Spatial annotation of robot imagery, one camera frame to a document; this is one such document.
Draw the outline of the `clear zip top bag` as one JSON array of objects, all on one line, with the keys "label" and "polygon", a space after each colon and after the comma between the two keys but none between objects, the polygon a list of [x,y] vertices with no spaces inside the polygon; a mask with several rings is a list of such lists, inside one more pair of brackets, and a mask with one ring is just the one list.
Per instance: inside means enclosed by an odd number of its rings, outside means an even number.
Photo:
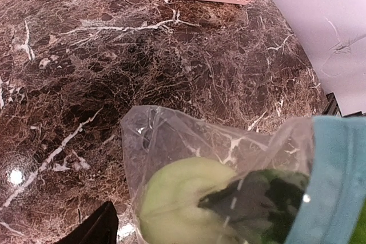
[{"label": "clear zip top bag", "polygon": [[364,243],[365,117],[273,134],[161,106],[121,119],[138,243]]}]

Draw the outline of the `green leafy lettuce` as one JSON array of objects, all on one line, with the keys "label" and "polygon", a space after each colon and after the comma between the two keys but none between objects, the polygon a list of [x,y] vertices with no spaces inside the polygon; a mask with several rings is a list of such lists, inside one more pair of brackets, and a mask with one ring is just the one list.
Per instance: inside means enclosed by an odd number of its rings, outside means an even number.
[{"label": "green leafy lettuce", "polygon": [[203,196],[198,206],[223,218],[240,242],[365,242],[363,178],[331,167],[309,175],[251,171]]}]

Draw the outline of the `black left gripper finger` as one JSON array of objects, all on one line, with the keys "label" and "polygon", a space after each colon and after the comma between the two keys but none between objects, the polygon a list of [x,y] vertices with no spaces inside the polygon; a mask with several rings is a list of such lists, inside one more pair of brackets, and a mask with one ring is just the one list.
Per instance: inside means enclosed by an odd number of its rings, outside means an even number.
[{"label": "black left gripper finger", "polygon": [[104,202],[78,227],[57,244],[117,243],[119,220],[111,201]]}]

